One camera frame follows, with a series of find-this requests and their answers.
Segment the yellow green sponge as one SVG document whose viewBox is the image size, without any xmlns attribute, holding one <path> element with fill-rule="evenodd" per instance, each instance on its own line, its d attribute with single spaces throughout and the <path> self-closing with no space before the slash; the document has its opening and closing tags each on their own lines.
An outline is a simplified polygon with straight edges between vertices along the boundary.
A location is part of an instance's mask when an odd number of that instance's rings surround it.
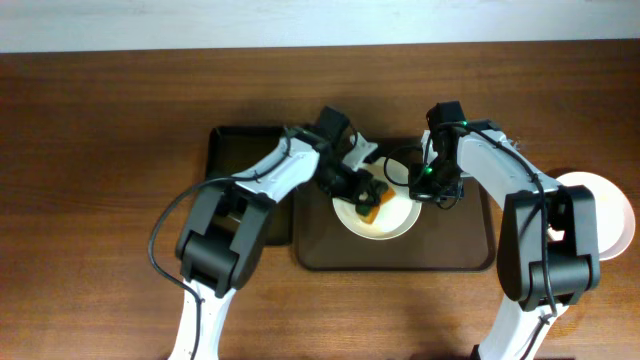
<svg viewBox="0 0 640 360">
<path fill-rule="evenodd" d="M 362 222 L 371 225 L 377 218 L 381 207 L 396 195 L 386 182 L 375 181 L 359 196 L 355 211 Z"/>
</svg>

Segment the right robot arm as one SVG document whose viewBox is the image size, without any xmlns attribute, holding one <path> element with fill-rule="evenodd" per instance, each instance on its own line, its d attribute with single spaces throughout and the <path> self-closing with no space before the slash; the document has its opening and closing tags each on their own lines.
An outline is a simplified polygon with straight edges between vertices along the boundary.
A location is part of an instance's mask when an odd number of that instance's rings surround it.
<svg viewBox="0 0 640 360">
<path fill-rule="evenodd" d="M 496 269 L 504 296 L 471 358 L 534 358 L 554 323 L 599 284 L 593 193 L 537 169 L 488 120 L 430 124 L 422 149 L 428 163 L 417 199 L 436 201 L 467 175 L 502 211 Z"/>
</svg>

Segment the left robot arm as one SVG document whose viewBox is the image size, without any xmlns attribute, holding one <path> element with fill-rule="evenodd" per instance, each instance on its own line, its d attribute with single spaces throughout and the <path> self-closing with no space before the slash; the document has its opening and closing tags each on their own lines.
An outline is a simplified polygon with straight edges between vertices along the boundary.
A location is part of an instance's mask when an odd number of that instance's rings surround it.
<svg viewBox="0 0 640 360">
<path fill-rule="evenodd" d="M 216 359 L 226 316 L 259 262 L 276 206 L 298 186 L 317 180 L 333 197 L 365 204 L 375 180 L 362 169 L 377 144 L 360 133 L 344 155 L 340 132 L 291 128 L 250 168 L 186 190 L 195 201 L 175 255 L 184 291 L 173 359 Z"/>
</svg>

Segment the white plate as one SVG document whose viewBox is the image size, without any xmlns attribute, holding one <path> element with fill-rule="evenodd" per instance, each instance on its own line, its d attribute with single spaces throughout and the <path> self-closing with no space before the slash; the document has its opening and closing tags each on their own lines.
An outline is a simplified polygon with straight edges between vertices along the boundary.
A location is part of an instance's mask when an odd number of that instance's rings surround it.
<svg viewBox="0 0 640 360">
<path fill-rule="evenodd" d="M 394 185 L 385 177 L 387 174 L 395 182 L 405 183 L 408 180 L 408 169 L 396 160 L 389 160 L 385 174 L 385 160 L 385 157 L 380 157 L 373 164 L 362 165 L 362 168 L 373 174 L 375 179 L 385 181 L 394 191 L 393 197 L 378 207 L 372 223 L 366 223 L 364 218 L 356 213 L 354 204 L 338 198 L 332 200 L 338 219 L 349 231 L 376 241 L 393 239 L 406 233 L 417 222 L 422 208 L 421 203 L 409 197 L 407 187 Z"/>
<path fill-rule="evenodd" d="M 600 261 L 625 252 L 635 236 L 636 219 L 623 191 L 612 181 L 590 172 L 568 172 L 557 180 L 567 187 L 584 185 L 594 195 Z"/>
</svg>

